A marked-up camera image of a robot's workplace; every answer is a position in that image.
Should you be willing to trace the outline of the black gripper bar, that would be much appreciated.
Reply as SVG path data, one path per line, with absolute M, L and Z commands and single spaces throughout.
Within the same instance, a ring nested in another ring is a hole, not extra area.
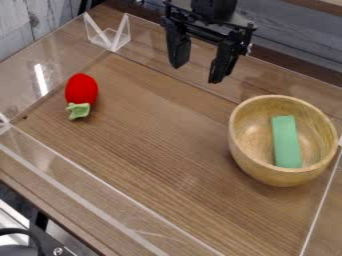
M 178 69 L 190 60 L 191 39 L 218 44 L 208 82 L 218 84 L 232 72 L 239 55 L 251 48 L 255 23 L 236 13 L 238 0 L 163 0 L 168 60 Z

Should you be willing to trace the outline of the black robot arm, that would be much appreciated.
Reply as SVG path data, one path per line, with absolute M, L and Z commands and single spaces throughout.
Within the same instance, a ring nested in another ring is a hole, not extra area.
M 164 15 L 160 25 L 166 31 L 171 66 L 178 69 L 191 55 L 191 38 L 216 46 L 211 61 L 208 82 L 218 84 L 232 73 L 240 55 L 253 47 L 255 23 L 236 13 L 238 0 L 190 0 L 182 6 L 175 0 L 163 0 Z

